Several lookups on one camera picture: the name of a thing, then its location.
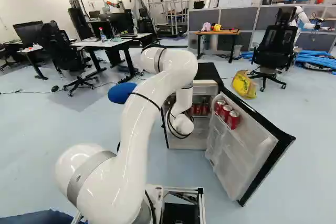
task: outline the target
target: chair backrest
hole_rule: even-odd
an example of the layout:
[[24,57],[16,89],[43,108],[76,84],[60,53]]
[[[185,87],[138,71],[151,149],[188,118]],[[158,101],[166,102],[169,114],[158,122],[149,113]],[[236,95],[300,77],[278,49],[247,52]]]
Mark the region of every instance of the chair backrest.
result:
[[297,31],[296,26],[268,26],[258,50],[292,54]]
[[85,68],[76,48],[70,46],[71,42],[64,30],[55,31],[50,24],[44,24],[38,43],[60,69],[76,71]]

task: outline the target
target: red soda can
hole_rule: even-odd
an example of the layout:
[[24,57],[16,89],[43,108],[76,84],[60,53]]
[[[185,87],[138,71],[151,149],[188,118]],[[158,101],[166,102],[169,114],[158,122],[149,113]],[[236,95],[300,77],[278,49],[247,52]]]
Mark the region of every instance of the red soda can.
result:
[[229,113],[229,118],[227,119],[227,124],[231,130],[234,130],[240,123],[240,115],[237,111],[231,110]]
[[190,109],[189,109],[189,115],[193,115],[194,111],[195,111],[195,105],[192,104],[191,107],[190,107]]
[[217,115],[220,115],[220,112],[222,110],[222,107],[226,104],[226,102],[224,100],[218,100],[215,103],[215,112],[217,113]]
[[201,114],[201,105],[195,104],[194,115],[200,115],[200,114]]
[[221,118],[224,120],[224,122],[227,122],[231,110],[232,107],[228,104],[222,107]]
[[208,115],[209,114],[209,104],[203,103],[202,107],[202,115]]

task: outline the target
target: yellow plastic bag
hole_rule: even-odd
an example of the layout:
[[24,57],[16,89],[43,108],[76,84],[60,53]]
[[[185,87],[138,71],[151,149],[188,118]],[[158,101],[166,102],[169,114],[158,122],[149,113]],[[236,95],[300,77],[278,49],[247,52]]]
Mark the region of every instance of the yellow plastic bag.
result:
[[245,99],[257,97],[257,85],[247,76],[248,70],[240,70],[236,73],[232,81],[232,87]]

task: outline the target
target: black office chair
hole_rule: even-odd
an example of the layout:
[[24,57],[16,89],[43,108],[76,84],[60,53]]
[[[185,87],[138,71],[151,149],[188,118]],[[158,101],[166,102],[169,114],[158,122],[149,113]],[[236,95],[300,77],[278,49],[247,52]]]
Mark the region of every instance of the black office chair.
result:
[[0,71],[4,71],[5,67],[12,67],[17,65],[17,62],[9,62],[8,58],[10,57],[8,51],[6,50],[5,46],[0,44],[0,59],[5,60],[5,64],[0,66]]
[[[38,38],[38,43],[51,55],[58,71],[62,69],[82,73],[85,71],[85,67],[91,67],[91,65],[87,64],[90,58],[84,58],[82,50],[77,50],[77,48],[70,46],[71,42],[64,30],[54,31],[50,24],[44,24]],[[79,85],[82,86],[85,84],[91,87],[91,89],[94,89],[95,86],[88,83],[88,81],[91,80],[98,81],[98,77],[82,78],[77,76],[77,80],[68,85],[64,85],[63,90],[67,90],[68,87],[73,86],[68,93],[71,97]]]
[[261,44],[254,47],[254,54],[251,64],[260,65],[260,72],[252,71],[250,79],[262,78],[263,85],[260,91],[266,87],[266,79],[282,84],[285,89],[287,84],[277,79],[277,69],[286,68],[291,65],[294,58],[294,40],[298,28],[286,24],[268,26]]

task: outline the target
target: blue cushion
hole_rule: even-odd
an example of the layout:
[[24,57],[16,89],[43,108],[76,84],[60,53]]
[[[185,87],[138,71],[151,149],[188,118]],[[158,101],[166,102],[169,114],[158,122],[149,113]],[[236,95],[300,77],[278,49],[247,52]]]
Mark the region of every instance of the blue cushion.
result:
[[137,85],[132,82],[117,84],[110,88],[107,96],[111,102],[125,104],[130,93],[133,92]]

